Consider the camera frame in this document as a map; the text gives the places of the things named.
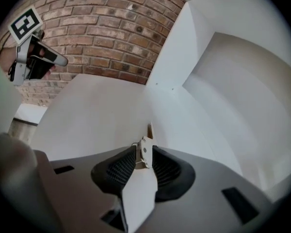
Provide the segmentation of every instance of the brick wall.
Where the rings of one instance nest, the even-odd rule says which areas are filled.
[[[43,41],[69,60],[48,80],[18,87],[24,102],[48,106],[78,73],[146,84],[184,0],[21,0],[5,24],[31,4],[44,21]],[[13,46],[5,32],[0,46]]]

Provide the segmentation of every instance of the hand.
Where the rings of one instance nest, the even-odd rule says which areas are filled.
[[[33,51],[33,48],[34,48],[34,44],[30,44],[27,60],[29,60],[29,57]],[[39,56],[43,57],[44,54],[45,54],[45,50],[41,49]],[[15,60],[16,60],[16,47],[2,49],[1,55],[0,55],[0,66],[3,71],[5,72],[9,71],[11,65],[14,63]],[[55,66],[52,66],[50,68],[50,70],[54,70],[54,69],[55,69]]]

